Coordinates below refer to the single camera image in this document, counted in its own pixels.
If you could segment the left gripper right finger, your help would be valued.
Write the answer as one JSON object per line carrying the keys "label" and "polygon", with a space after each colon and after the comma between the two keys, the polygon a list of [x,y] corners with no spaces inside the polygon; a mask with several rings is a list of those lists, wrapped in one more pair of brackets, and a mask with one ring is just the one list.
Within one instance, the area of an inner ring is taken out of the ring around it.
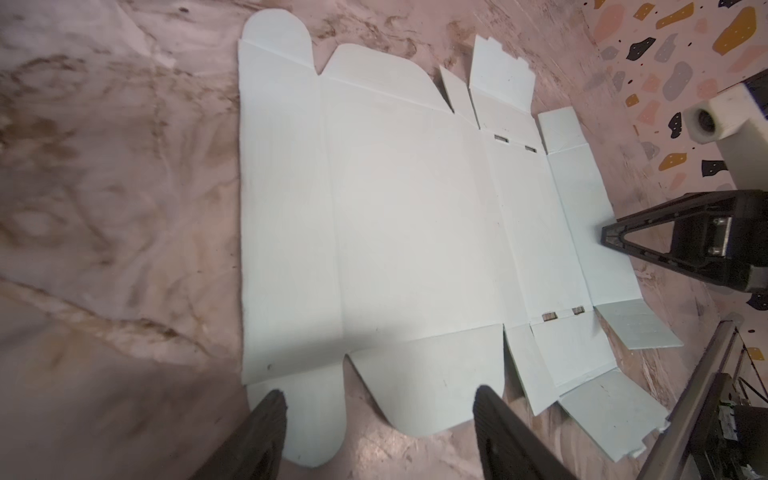
{"label": "left gripper right finger", "polygon": [[485,479],[577,479],[491,387],[476,390],[473,415]]}

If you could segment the light blue paper box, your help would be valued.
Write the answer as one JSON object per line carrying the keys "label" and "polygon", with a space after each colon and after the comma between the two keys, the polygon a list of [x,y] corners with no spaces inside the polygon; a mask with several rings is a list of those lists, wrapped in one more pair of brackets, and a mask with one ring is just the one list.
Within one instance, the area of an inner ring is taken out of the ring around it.
{"label": "light blue paper box", "polygon": [[287,400],[284,457],[327,463],[350,360],[386,420],[422,437],[471,418],[511,357],[534,414],[561,405],[612,460],[667,410],[606,336],[676,347],[629,259],[572,108],[531,112],[527,62],[477,37],[470,78],[355,44],[317,71],[279,9],[238,46],[243,369],[251,404]]}

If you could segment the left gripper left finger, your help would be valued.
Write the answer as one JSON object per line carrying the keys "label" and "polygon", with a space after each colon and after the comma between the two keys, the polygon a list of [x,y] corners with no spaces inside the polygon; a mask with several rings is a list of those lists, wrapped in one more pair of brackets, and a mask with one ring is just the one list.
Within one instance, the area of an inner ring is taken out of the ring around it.
{"label": "left gripper left finger", "polygon": [[272,390],[191,479],[276,479],[286,432],[286,399]]}

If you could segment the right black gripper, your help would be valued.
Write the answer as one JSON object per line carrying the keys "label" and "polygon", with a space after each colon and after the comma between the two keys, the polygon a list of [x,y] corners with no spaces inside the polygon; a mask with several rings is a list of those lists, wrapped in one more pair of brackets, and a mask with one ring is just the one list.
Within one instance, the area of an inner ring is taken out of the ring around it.
{"label": "right black gripper", "polygon": [[[631,233],[669,223],[673,234],[667,252],[627,239]],[[702,282],[763,294],[767,291],[767,193],[687,194],[603,227],[601,244]]]}

